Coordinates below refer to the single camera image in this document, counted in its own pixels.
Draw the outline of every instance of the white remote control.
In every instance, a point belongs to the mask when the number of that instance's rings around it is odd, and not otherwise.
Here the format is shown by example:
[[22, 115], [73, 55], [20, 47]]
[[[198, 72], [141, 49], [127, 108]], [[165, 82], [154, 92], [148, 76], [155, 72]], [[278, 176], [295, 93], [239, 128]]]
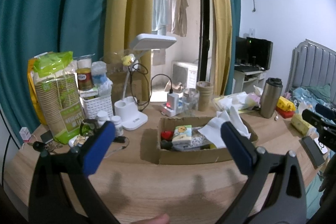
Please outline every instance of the white remote control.
[[322, 154], [325, 154], [328, 152], [328, 148], [323, 144], [319, 142], [319, 138], [314, 139], [317, 147], [321, 150]]

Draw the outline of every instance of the lamp head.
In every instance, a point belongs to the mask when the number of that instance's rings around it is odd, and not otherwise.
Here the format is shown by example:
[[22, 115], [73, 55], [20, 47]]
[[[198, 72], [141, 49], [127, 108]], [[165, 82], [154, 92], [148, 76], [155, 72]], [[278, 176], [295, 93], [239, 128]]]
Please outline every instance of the lamp head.
[[135, 37], [129, 48], [135, 51], [148, 51], [152, 49], [166, 49], [176, 42], [175, 37], [165, 35], [142, 33]]

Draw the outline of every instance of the lamp base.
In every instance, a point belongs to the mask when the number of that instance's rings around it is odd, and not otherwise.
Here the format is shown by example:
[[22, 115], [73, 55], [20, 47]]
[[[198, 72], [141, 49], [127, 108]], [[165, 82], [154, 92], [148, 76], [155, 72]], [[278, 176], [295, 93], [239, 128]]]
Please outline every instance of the lamp base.
[[114, 103], [115, 114], [121, 117], [121, 124], [126, 130], [135, 130], [148, 121], [148, 116], [138, 110], [132, 96]]

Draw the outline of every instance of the curtain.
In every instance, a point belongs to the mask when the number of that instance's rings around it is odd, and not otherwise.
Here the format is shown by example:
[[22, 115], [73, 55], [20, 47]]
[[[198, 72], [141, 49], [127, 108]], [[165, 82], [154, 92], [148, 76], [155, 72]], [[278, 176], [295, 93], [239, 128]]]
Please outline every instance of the curtain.
[[232, 93], [232, 82], [235, 69], [236, 37], [239, 36], [240, 10], [241, 10], [241, 0], [230, 0], [230, 1], [231, 1], [231, 18], [232, 18], [231, 63], [227, 84], [225, 88], [225, 95], [229, 95]]
[[232, 17], [230, 0], [213, 0], [216, 18], [214, 94], [224, 93], [231, 64]]
[[[129, 43], [140, 33], [152, 33], [153, 0], [107, 0], [104, 38], [104, 61], [112, 63], [114, 52], [128, 48]], [[148, 69], [150, 82], [151, 53], [141, 58]], [[147, 100], [147, 82], [142, 83], [142, 99]]]
[[28, 60], [47, 51], [102, 56], [105, 0], [0, 0], [0, 102], [18, 139], [39, 125], [27, 84]]

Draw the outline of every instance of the air conditioner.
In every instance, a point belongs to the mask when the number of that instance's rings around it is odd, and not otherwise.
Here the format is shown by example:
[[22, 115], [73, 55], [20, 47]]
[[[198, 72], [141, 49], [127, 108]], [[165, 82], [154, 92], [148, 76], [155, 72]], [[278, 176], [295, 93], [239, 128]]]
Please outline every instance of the air conditioner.
[[172, 62], [172, 82], [177, 85], [182, 83], [184, 88], [194, 89], [197, 82], [197, 70], [196, 64], [187, 62]]

